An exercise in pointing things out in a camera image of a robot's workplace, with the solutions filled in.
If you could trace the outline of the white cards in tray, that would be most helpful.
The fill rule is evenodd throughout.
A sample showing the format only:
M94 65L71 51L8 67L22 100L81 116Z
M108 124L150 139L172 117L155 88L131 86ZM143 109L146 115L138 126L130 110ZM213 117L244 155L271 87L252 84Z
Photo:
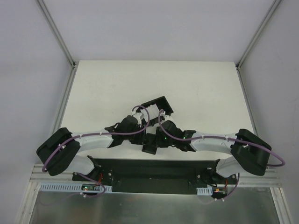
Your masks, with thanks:
M155 119L155 118L158 117L158 114L159 114L160 110L159 110L159 108L157 107L156 104L150 105L146 109L149 112L149 118L150 119Z

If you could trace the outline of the left aluminium frame post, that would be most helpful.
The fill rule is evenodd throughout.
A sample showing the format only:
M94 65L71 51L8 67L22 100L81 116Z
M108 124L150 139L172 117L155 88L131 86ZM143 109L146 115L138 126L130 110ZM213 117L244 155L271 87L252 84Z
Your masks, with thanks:
M58 43L58 46L60 47L60 49L62 50L65 58L67 59L68 63L70 64L70 66L72 68L76 67L76 61L73 59L45 1L43 0L36 0L36 3L39 7L39 9L41 10L54 38L56 39L56 42Z

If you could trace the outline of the aluminium frame post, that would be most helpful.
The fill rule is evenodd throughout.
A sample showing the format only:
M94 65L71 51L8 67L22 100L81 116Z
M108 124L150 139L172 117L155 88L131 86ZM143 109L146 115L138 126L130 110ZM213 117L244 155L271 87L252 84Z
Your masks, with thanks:
M41 10L54 38L56 39L56 42L58 43L58 46L60 47L60 49L62 50L65 58L67 59L68 63L70 64L70 66L72 68L76 67L76 61L73 59L45 1L43 0L36 0L36 3L39 7L39 9Z
M261 37L264 30L266 29L266 26L268 25L268 23L270 22L270 20L272 19L273 15L275 14L275 12L277 11L277 9L279 8L279 6L282 2L283 2L282 0L274 0L271 3L271 5L270 5L269 9L267 10L265 16L261 20L257 30L254 32L250 42L248 43L244 53L242 54L240 60L236 63L236 69L237 70L240 70L240 68L242 67L242 65L246 61L246 59L249 56L250 52L252 51L253 47L258 42L259 38Z

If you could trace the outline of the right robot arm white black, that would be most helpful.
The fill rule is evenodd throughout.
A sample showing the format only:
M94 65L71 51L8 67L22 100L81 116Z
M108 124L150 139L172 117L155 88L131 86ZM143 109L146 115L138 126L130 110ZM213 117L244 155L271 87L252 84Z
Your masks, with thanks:
M212 135L177 128L173 121L165 121L156 128L157 147L175 147L183 152L216 152L229 155L226 159L217 159L210 172L211 181L221 184L227 177L248 172L263 176L270 154L258 145L271 150L263 140L247 129L240 129L236 134Z

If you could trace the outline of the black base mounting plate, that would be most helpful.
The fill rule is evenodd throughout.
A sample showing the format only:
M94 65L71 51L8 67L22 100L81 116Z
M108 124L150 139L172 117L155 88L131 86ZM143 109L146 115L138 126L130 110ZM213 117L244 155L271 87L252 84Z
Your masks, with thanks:
M87 177L118 193L195 195L198 188L236 185L236 172L216 174L217 161L92 159Z

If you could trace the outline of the black leather card holder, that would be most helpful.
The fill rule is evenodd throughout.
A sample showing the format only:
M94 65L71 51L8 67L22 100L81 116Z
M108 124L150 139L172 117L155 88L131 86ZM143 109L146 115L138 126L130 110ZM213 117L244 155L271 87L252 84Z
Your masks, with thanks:
M152 155L155 155L157 153L157 140L155 134L147 133L144 136L142 152Z

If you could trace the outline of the black plastic card tray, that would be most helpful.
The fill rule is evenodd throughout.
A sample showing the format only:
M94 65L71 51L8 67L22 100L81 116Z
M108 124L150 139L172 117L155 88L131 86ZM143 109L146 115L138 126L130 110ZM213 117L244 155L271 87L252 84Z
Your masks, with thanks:
M166 99L165 96L161 96L158 97L154 100L150 100L148 102L145 102L143 104L141 104L141 106L147 108L150 105L156 104L157 107L159 108L159 110L163 110L164 112L166 112L167 115L172 115L173 114L173 109L170 106L168 100ZM149 119L149 126L154 126L155 124L158 123L158 117L155 119Z

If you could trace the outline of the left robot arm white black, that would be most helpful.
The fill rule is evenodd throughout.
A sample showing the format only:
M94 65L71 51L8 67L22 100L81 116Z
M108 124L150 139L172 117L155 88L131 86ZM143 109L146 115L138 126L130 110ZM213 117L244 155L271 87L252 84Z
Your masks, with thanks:
M37 150L43 163L42 172L56 176L64 171L81 173L93 182L99 176L97 165L90 156L80 152L100 148L113 148L124 141L140 138L146 133L150 122L142 122L143 114L126 116L121 122L97 132L74 134L66 127L58 129Z

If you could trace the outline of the right aluminium frame post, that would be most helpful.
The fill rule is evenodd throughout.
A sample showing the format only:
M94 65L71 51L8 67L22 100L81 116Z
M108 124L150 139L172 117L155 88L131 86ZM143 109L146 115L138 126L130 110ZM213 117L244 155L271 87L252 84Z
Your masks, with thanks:
M277 11L277 9L279 8L279 6L282 2L283 2L282 0L274 0L271 3L271 5L270 5L269 9L267 10L265 16L261 20L257 30L254 32L250 42L248 43L244 53L242 54L240 60L236 63L236 69L237 70L240 70L240 68L242 67L242 65L246 61L246 59L249 56L250 52L252 51L253 47L258 42L259 38L261 37L264 30L266 29L266 26L268 25L268 23L270 22L270 20L272 19L273 15L275 14L275 12Z

